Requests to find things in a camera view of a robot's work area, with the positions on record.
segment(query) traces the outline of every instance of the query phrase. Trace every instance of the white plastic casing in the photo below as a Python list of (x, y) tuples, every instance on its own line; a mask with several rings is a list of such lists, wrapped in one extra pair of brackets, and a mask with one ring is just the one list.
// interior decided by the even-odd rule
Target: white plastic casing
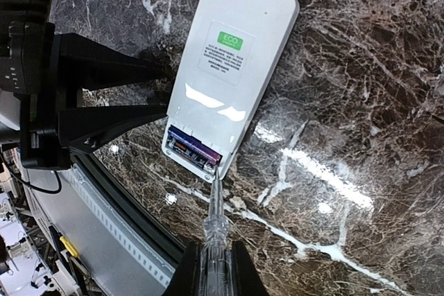
[(0, 89), (0, 123), (20, 130), (20, 100), (10, 92)]
[(212, 182), (167, 147), (176, 126), (223, 155), (221, 178), (254, 116), (299, 13), (296, 0), (200, 0), (168, 107), (162, 149)]

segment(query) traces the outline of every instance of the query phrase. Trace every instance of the purple battery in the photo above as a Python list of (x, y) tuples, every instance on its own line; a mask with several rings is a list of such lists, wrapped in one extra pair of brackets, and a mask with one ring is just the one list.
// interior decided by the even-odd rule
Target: purple battery
[(222, 158), (220, 154), (216, 153), (214, 150), (203, 145), (199, 140), (189, 136), (174, 126), (170, 126), (168, 129), (168, 134), (195, 153), (198, 153), (206, 158), (211, 164), (218, 163)]

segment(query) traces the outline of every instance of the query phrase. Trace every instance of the black cable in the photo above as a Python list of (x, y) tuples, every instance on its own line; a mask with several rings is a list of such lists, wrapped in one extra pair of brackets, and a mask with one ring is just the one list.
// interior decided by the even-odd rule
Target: black cable
[(3, 162), (3, 164), (8, 169), (9, 173), (11, 174), (11, 176), (13, 178), (15, 178), (18, 182), (22, 183), (24, 186), (27, 186), (32, 190), (36, 190), (36, 191), (46, 193), (46, 194), (57, 194), (62, 191), (62, 181), (60, 180), (60, 176), (58, 175), (57, 171), (54, 171), (54, 175), (55, 175), (55, 178), (57, 179), (57, 183), (58, 183), (57, 189), (56, 190), (46, 190), (46, 189), (42, 189), (40, 187), (34, 186), (30, 182), (25, 182), (20, 176), (16, 175), (14, 173), (14, 171), (12, 171), (9, 164), (6, 163), (6, 159), (5, 159), (5, 156), (3, 155), (3, 152), (0, 153), (0, 162)]

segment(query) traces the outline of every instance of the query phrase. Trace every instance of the metal frame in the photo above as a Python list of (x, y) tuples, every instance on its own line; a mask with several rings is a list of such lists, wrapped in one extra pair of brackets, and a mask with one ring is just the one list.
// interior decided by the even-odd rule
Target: metal frame
[(185, 245), (143, 208), (93, 155), (76, 155), (77, 167), (134, 231), (173, 267), (177, 267)]

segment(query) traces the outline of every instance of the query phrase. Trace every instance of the sticker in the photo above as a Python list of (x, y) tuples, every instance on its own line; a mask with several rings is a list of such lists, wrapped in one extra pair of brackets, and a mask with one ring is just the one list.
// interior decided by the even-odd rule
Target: sticker
[(243, 39), (241, 39), (240, 37), (236, 37), (227, 33), (224, 33), (223, 31), (221, 31), (219, 33), (219, 37), (217, 39), (217, 42), (229, 46), (230, 48), (233, 48), (234, 50), (238, 50), (240, 51), (240, 49), (242, 48), (242, 44), (244, 42)]
[(213, 22), (198, 67), (231, 85), (237, 85), (254, 40), (247, 33)]

